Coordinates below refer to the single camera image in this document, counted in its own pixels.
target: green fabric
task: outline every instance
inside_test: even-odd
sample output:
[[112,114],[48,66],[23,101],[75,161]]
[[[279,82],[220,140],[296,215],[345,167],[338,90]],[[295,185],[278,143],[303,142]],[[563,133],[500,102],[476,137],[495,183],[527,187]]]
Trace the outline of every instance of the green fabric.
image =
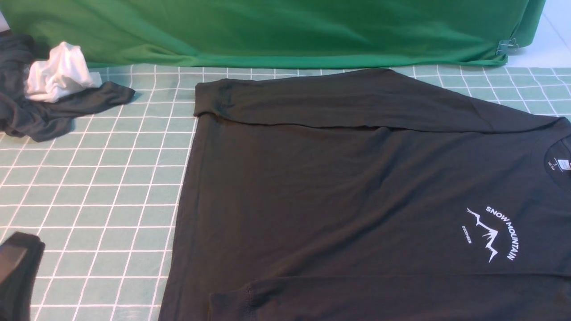
[[37,40],[39,53],[67,41],[91,66],[353,68],[504,64],[498,42],[519,26],[529,39],[540,11],[526,8],[543,2],[3,0],[0,10],[15,33]]

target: grid mat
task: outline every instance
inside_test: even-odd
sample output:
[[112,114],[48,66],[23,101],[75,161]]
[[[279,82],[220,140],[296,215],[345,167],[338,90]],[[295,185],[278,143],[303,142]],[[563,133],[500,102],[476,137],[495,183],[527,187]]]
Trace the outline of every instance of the grid mat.
[[[394,69],[529,113],[571,118],[571,68]],[[0,236],[22,231],[46,243],[33,321],[158,319],[198,82],[342,72],[155,65],[96,71],[135,89],[134,101],[79,118],[72,133],[49,142],[0,134]]]

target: crumpled white fabric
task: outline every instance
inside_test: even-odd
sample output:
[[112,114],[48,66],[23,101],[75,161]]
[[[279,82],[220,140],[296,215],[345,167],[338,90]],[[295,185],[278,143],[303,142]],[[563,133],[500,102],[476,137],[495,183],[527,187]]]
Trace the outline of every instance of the crumpled white fabric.
[[81,48],[62,42],[50,50],[48,61],[35,61],[26,81],[26,98],[56,102],[85,88],[100,87],[99,73],[90,73]]

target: folded black fabric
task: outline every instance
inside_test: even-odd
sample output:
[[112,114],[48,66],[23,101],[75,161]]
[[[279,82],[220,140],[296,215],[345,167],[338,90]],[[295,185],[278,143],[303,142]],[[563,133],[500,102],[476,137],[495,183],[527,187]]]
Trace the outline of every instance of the folded black fabric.
[[566,118],[385,69],[195,115],[160,320],[571,320]]
[[39,237],[20,232],[0,245],[0,321],[30,320],[31,294],[44,248]]

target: seam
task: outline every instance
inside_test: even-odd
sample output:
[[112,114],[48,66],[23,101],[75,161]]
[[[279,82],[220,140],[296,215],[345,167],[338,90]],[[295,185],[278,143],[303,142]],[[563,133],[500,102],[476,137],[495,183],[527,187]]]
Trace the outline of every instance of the seam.
[[248,284],[246,286],[246,291],[247,291],[247,295],[248,295],[248,314],[249,314],[249,318],[250,321],[254,321],[254,314],[252,311],[253,305],[252,305],[252,287],[250,286],[250,284]]
[[226,84],[222,86],[222,92],[220,93],[220,105],[218,106],[218,108],[220,109],[229,105],[228,103],[226,103],[226,100],[228,100],[226,98],[226,92],[229,88],[230,88],[230,82],[226,82]]
[[480,111],[478,110],[478,108],[476,108],[476,106],[474,105],[474,102],[472,101],[471,98],[468,98],[468,102],[470,103],[470,106],[472,106],[472,109],[474,109],[474,112],[476,113],[476,115],[478,115],[478,117],[480,117],[481,120],[486,122],[486,124],[488,124],[488,126],[490,126],[490,129],[495,133],[496,129],[494,128],[494,126],[492,126],[492,123],[488,122],[487,119],[482,117],[482,115],[480,114]]

